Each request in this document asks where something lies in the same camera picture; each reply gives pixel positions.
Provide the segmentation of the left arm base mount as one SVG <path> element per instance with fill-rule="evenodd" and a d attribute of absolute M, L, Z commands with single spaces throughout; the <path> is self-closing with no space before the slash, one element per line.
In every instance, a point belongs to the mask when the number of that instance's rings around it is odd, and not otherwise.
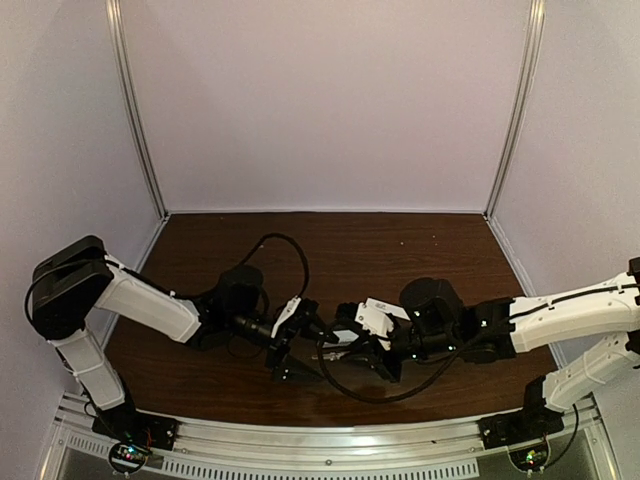
<path fill-rule="evenodd" d="M 136 412 L 128 426 L 97 415 L 91 430 L 115 441 L 108 448 L 107 461 L 117 474 L 128 477 L 173 450 L 178 426 L 175 418 Z"/>

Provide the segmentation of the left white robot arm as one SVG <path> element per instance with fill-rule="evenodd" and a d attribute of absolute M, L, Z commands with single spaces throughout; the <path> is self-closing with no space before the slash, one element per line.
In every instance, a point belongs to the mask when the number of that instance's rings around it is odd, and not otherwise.
<path fill-rule="evenodd" d="M 268 307 L 263 274 L 246 260 L 221 273 L 212 289 L 183 296 L 126 267 L 93 235 L 37 265 L 24 298 L 30 325 L 54 346 L 97 411 L 109 415 L 135 407 L 89 330 L 86 318 L 92 310 L 124 316 L 201 351 L 243 338 L 265 352 L 274 380 L 322 380 L 321 373 L 291 353 L 296 336 L 323 336 L 317 303 L 296 295 L 274 319 Z"/>

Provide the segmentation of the white remote control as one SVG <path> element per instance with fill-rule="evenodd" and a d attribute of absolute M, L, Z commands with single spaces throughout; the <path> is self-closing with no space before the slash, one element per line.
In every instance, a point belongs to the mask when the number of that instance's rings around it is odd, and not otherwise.
<path fill-rule="evenodd" d="M 325 361 L 341 359 L 352 349 L 352 344 L 358 339 L 358 335 L 349 330 L 338 330 L 335 335 L 338 338 L 336 342 L 326 342 L 322 347 L 322 358 Z"/>

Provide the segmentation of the white remote back cover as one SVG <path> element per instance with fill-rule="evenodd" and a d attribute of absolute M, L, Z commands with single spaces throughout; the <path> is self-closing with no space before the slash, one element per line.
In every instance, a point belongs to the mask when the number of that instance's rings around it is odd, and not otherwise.
<path fill-rule="evenodd" d="M 385 314 L 391 314 L 396 318 L 400 318 L 400 319 L 404 319 L 404 320 L 408 320 L 409 317 L 406 313 L 406 311 L 398 306 L 398 305 L 394 305 L 394 304 L 390 304 L 381 300 L 377 300 L 377 299 L 373 299 L 373 298 L 368 298 L 366 301 L 366 305 L 368 307 L 374 308 L 380 312 L 383 312 Z"/>

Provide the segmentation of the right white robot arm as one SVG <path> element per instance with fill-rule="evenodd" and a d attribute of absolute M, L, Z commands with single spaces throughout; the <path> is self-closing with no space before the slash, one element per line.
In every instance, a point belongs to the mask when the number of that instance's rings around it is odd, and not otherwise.
<path fill-rule="evenodd" d="M 564 368 L 543 376 L 525 405 L 564 412 L 579 398 L 639 364 L 639 261 L 600 284 L 560 294 L 465 306 L 451 283 L 420 278 L 397 305 L 372 298 L 355 322 L 372 341 L 373 367 L 392 382 L 405 360 L 451 353 L 483 364 L 539 347 L 599 334 L 602 339 Z"/>

